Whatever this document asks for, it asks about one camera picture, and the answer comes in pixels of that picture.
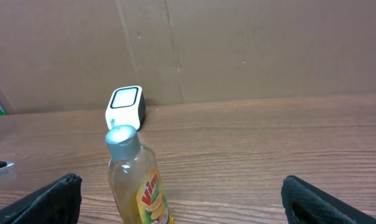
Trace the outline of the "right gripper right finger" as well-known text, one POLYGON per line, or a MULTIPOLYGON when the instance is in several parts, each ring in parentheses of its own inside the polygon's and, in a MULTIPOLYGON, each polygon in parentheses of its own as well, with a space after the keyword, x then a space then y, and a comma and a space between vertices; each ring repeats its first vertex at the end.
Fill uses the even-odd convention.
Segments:
POLYGON ((376 224, 376 218, 294 175, 283 180, 281 196, 289 224, 376 224))

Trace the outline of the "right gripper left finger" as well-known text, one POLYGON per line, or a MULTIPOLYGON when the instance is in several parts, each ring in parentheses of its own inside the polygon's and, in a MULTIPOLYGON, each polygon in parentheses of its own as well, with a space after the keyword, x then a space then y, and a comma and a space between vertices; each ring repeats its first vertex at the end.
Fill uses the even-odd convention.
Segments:
POLYGON ((0 224, 76 224, 82 178, 69 173, 0 210, 0 224))

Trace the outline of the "yellow dish soap bottle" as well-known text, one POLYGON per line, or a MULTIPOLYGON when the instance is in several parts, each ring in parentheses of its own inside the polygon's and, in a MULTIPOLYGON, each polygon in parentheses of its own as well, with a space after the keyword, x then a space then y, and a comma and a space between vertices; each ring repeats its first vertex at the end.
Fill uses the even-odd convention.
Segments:
POLYGON ((174 218, 153 150, 140 143, 130 125, 112 128, 105 141, 111 153, 109 184, 122 221, 172 224, 174 218))

